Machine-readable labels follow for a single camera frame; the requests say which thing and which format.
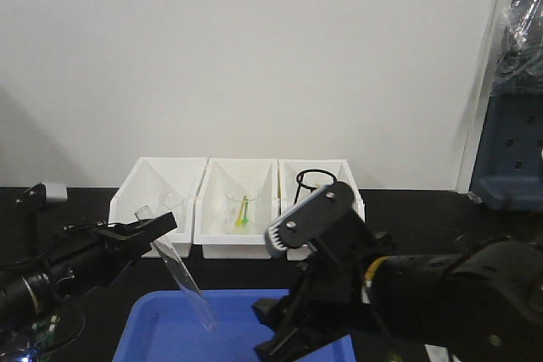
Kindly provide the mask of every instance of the white storage box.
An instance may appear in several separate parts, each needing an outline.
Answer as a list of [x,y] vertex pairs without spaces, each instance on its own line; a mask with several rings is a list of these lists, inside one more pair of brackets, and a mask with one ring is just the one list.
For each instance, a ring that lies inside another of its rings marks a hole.
[[[296,176],[303,170],[319,169],[334,174],[338,181],[346,182],[351,186],[355,193],[354,210],[364,219],[364,202],[358,192],[355,179],[350,172],[347,160],[302,160],[302,159],[279,159],[279,190],[281,196],[281,213],[294,205],[298,183]],[[322,173],[307,173],[304,176],[304,184],[312,187],[331,184],[333,181],[330,175]],[[310,195],[311,192],[306,188],[300,188],[298,202]],[[308,248],[290,249],[287,252],[288,260],[302,260],[309,254]]]
[[[182,257],[193,239],[194,200],[207,158],[140,158],[109,205],[109,222],[136,221],[134,213],[148,205],[155,216],[171,210],[177,228],[168,237]],[[147,256],[157,257],[153,250]]]
[[210,159],[194,218],[206,259],[270,258],[264,231],[279,215],[277,174],[276,159]]

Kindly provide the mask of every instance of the white wall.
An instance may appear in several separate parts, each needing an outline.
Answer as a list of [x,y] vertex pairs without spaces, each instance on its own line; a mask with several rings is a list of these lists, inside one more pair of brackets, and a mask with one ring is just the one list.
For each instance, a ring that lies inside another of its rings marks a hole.
[[0,185],[118,186],[159,155],[454,189],[494,3],[0,0]]

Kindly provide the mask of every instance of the transparent plastic film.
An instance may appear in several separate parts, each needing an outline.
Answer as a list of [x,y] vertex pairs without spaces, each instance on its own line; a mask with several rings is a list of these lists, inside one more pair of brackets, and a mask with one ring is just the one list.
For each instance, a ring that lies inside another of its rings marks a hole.
[[505,17],[493,93],[543,94],[543,0],[514,0]]
[[[148,220],[154,218],[153,211],[148,205],[141,207],[136,211],[135,216],[138,220]],[[216,328],[216,318],[210,304],[196,285],[193,277],[187,269],[187,266],[181,260],[175,247],[166,235],[151,242],[151,246],[157,251],[164,261],[171,276],[176,281],[181,291],[185,294],[188,302],[194,309],[198,319],[207,332],[213,332]]]

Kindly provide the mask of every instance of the screw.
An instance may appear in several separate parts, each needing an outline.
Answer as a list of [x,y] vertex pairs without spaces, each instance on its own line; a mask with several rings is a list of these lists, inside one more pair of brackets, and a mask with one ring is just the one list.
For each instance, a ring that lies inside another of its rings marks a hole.
[[489,335],[489,343],[493,347],[500,347],[501,346],[501,339],[497,335]]

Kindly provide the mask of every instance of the plastic cup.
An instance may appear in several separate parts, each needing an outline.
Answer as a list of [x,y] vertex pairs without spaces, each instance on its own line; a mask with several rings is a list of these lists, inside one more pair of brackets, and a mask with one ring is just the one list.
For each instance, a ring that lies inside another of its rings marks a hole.
[[227,234],[254,235],[255,221],[260,192],[249,195],[247,192],[228,192],[227,201]]

